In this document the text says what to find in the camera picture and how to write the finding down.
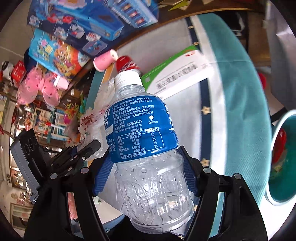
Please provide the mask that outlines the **clear blue-label plastic bottle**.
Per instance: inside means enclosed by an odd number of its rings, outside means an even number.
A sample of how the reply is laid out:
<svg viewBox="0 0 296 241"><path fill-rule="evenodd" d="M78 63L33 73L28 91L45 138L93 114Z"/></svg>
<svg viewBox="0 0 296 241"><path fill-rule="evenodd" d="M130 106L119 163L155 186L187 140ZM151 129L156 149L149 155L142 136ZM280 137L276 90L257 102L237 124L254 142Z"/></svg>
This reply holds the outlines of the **clear blue-label plastic bottle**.
<svg viewBox="0 0 296 241"><path fill-rule="evenodd" d="M134 70L118 73L114 87L104 127L121 211L141 232L176 230L190 220L194 205L168 108L145 92Z"/></svg>

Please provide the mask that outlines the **red soda can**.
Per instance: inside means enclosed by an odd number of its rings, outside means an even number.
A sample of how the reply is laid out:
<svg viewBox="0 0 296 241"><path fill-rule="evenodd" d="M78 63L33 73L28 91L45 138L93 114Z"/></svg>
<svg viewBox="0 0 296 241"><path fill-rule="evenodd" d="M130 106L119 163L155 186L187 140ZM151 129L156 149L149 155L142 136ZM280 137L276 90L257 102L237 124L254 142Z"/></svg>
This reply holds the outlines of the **red soda can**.
<svg viewBox="0 0 296 241"><path fill-rule="evenodd" d="M139 68L139 66L129 57L129 56L121 56L117 59L115 63L115 67L118 73L121 73L123 71L132 70L139 74L139 76L142 75L142 72Z"/></svg>

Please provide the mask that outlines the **light blue trash bin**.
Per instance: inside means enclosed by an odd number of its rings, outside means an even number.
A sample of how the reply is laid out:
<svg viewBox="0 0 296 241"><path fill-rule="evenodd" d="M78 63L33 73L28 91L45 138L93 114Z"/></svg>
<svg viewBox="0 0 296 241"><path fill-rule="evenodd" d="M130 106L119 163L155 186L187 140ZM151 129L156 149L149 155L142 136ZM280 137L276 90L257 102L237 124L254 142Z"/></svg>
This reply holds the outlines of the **light blue trash bin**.
<svg viewBox="0 0 296 241"><path fill-rule="evenodd" d="M273 205L295 197L295 110L285 113L272 126L271 168L265 196Z"/></svg>

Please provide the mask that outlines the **clear crumpled plastic bag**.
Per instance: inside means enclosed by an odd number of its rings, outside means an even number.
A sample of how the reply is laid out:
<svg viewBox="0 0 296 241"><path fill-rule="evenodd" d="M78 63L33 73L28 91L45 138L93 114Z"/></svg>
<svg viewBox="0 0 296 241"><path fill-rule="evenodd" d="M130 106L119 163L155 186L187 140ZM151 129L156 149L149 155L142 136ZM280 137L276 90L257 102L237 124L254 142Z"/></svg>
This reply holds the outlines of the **clear crumpled plastic bag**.
<svg viewBox="0 0 296 241"><path fill-rule="evenodd" d="M111 80L102 82L94 101L94 108L88 108L86 113L80 118L80 127L78 130L82 135L82 140L77 150L86 147L93 140L97 140L101 144L100 149L87 158L88 161L102 157L108 149L103 118L105 112L111 105L114 94L114 79L111 78Z"/></svg>

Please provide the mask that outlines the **pink butterfly wings toy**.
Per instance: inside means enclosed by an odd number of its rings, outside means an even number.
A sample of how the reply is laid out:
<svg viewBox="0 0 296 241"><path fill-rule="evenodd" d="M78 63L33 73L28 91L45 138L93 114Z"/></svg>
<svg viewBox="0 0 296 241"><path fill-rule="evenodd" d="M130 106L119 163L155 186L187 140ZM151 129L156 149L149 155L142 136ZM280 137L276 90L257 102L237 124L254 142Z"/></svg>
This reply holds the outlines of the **pink butterfly wings toy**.
<svg viewBox="0 0 296 241"><path fill-rule="evenodd" d="M20 105L27 105L32 103L41 92L46 104L58 106L60 103L58 90L66 90L68 86L69 81L65 77L52 72L43 74L41 68L36 66L20 84L16 100Z"/></svg>

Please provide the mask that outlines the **pink paper cup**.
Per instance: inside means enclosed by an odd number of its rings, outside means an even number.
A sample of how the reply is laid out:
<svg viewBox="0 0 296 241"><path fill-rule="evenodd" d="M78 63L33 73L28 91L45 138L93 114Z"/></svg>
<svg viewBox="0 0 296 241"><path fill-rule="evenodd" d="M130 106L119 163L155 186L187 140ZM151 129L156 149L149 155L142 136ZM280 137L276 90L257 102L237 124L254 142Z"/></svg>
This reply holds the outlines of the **pink paper cup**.
<svg viewBox="0 0 296 241"><path fill-rule="evenodd" d="M118 54L114 49L101 54L93 59L94 68L98 72L104 72L109 65L115 63L118 59Z"/></svg>

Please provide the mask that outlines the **teal patterned tablecloth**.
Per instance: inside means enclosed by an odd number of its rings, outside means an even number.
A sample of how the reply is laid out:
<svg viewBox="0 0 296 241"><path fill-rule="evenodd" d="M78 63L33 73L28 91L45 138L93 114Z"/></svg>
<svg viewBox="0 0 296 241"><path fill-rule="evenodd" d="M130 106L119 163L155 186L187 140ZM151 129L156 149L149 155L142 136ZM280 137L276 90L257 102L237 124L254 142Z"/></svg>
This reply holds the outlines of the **teal patterned tablecloth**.
<svg viewBox="0 0 296 241"><path fill-rule="evenodd" d="M119 55L139 65L141 79L191 45L206 56L212 71L207 79L161 99L171 116L178 148L184 146L190 157L218 175L239 173L259 207L271 164L268 105L250 57L225 22L214 13L186 17L136 38L120 48ZM194 213L187 223L171 232L141 232L121 211L115 171L113 162L104 189L97 194L103 200L102 213L114 208L119 214L103 225L110 240L185 240L199 203L193 192L189 190ZM220 193L211 236L218 233L223 203Z"/></svg>

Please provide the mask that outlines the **paw patrol toy package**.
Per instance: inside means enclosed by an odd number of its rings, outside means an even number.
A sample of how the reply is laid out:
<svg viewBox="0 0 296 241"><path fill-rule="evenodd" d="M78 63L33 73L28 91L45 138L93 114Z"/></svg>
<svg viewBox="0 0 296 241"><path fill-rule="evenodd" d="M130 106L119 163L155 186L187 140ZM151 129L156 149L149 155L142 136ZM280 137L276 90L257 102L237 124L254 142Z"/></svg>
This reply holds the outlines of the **paw patrol toy package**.
<svg viewBox="0 0 296 241"><path fill-rule="evenodd" d="M71 45L36 29L29 47L29 56L49 71L71 81L90 60Z"/></svg>

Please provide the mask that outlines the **blue toy brick box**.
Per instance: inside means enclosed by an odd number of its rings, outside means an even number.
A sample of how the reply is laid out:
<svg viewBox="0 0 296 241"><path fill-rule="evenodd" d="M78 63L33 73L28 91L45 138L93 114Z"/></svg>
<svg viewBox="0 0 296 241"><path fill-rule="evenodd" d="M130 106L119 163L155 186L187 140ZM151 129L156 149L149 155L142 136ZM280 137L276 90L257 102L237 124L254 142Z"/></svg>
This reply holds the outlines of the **blue toy brick box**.
<svg viewBox="0 0 296 241"><path fill-rule="evenodd" d="M32 1L27 24L95 57L158 18L156 1Z"/></svg>

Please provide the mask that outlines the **green white medicine box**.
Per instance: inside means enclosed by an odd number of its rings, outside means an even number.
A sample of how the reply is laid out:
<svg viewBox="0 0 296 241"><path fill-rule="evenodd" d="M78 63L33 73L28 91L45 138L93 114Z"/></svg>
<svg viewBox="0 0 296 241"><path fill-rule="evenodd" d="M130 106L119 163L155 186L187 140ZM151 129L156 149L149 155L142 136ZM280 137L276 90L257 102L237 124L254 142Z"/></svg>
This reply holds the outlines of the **green white medicine box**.
<svg viewBox="0 0 296 241"><path fill-rule="evenodd" d="M209 60L196 46L189 46L141 77L147 93L165 100L207 79L212 71Z"/></svg>

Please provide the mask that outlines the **red ball toy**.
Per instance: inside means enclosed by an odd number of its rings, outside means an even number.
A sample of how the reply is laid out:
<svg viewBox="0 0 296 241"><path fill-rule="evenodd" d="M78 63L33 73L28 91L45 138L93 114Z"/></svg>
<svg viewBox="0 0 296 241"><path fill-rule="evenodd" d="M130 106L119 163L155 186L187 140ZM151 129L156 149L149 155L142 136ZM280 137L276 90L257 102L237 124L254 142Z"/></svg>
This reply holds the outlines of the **red ball toy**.
<svg viewBox="0 0 296 241"><path fill-rule="evenodd" d="M266 80L266 77L265 77L265 75L264 74L262 74L262 73L258 73L258 76L259 76L259 79L260 79L260 81L261 81L261 85L262 85L262 88L263 88L263 90L265 90L266 89L266 86L267 86L267 80Z"/></svg>

